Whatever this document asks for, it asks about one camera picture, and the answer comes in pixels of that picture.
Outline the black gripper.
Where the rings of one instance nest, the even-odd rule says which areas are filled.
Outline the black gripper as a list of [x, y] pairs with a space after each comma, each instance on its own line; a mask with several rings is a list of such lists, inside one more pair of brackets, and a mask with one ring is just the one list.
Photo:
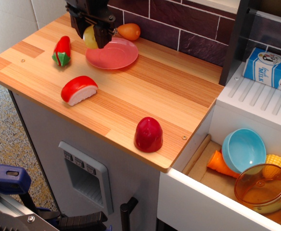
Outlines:
[[104, 48], [116, 33], [115, 16], [109, 9], [107, 0], [67, 0], [66, 10], [70, 14], [71, 27], [80, 38], [83, 38], [89, 26], [94, 26], [99, 49]]

